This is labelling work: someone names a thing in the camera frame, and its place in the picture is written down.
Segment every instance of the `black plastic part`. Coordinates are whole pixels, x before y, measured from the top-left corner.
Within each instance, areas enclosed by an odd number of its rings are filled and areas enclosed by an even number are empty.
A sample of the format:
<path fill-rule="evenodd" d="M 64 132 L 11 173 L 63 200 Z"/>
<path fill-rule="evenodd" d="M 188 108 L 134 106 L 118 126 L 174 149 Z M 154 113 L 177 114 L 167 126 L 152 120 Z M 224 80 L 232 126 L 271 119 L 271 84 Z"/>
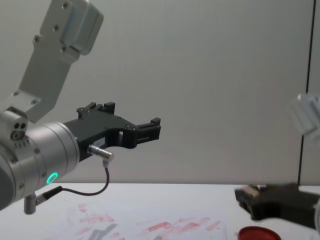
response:
<path fill-rule="evenodd" d="M 44 192 L 42 195 L 46 200 L 52 198 L 54 195 L 57 195 L 63 190 L 62 186 L 57 186 L 54 189 Z"/>
<path fill-rule="evenodd" d="M 133 149 L 137 144 L 159 139 L 160 118 L 154 118 L 147 124 L 135 125 L 114 115 L 115 106 L 114 102 L 103 105 L 92 102 L 77 109 L 78 119 L 64 123 L 77 138 L 80 161 L 92 156 L 87 153 L 89 145 L 102 149 L 114 146 Z"/>
<path fill-rule="evenodd" d="M 240 207 L 251 215 L 254 221 L 279 218 L 315 229 L 315 206 L 320 195 L 299 191 L 297 184 L 254 187 L 258 196 L 252 196 L 243 189 L 235 190 Z"/>

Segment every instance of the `white wall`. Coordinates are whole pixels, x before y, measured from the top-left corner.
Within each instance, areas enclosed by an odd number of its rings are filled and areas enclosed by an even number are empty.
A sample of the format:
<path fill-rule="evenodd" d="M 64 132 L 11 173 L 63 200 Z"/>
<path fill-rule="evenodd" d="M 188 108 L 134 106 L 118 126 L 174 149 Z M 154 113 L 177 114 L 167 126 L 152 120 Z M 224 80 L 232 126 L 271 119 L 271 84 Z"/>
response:
<path fill-rule="evenodd" d="M 309 93 L 320 93 L 320 2 L 315 6 L 314 30 L 310 62 Z M 320 184 L 320 144 L 304 139 L 301 165 L 301 183 L 305 185 Z"/>
<path fill-rule="evenodd" d="M 297 181 L 301 138 L 288 108 L 305 90 L 312 0 L 92 2 L 105 15 L 96 44 L 41 122 L 110 101 L 136 124 L 162 118 L 159 141 L 109 149 L 114 182 Z M 1 2 L 1 97 L 18 86 L 48 6 Z M 63 181 L 103 182 L 100 166 L 86 160 Z"/>

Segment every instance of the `red lid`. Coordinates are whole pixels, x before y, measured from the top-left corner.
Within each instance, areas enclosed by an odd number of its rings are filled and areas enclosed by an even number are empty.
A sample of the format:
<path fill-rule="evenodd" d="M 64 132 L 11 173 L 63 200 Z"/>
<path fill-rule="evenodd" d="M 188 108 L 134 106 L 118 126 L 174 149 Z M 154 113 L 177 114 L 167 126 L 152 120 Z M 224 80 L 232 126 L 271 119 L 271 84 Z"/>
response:
<path fill-rule="evenodd" d="M 281 237 L 264 227 L 247 226 L 239 231 L 238 240 L 281 240 Z"/>

